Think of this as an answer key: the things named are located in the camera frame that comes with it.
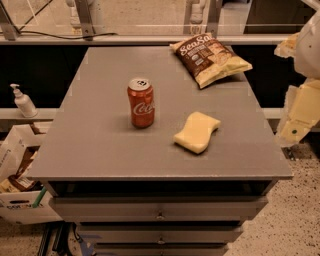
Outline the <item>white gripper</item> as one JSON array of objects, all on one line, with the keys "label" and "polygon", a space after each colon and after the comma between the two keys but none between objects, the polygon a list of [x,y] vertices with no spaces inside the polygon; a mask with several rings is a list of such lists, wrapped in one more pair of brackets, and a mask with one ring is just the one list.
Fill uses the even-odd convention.
[{"label": "white gripper", "polygon": [[316,12],[300,33],[277,45],[274,54],[294,58],[295,71],[307,79],[299,87],[290,86],[283,114],[276,130],[281,147],[298,144],[320,121],[320,12]]}]

